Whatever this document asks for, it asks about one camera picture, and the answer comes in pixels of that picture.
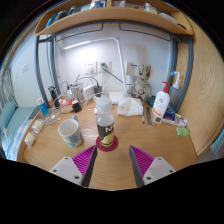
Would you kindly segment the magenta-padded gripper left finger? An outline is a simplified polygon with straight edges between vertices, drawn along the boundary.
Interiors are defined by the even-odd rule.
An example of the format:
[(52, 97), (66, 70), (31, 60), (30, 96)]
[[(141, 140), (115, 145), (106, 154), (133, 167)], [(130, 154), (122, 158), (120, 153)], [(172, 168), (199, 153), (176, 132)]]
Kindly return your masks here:
[(96, 157), (97, 146), (93, 145), (74, 157), (63, 157), (49, 172), (76, 185), (88, 187)]

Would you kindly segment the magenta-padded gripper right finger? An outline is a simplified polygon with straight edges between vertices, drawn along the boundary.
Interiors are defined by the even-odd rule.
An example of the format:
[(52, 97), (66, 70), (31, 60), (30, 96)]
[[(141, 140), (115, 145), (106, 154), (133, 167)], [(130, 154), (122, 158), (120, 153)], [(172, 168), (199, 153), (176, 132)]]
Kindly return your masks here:
[(143, 187), (175, 172), (164, 158), (152, 157), (133, 145), (129, 146), (129, 156), (138, 187)]

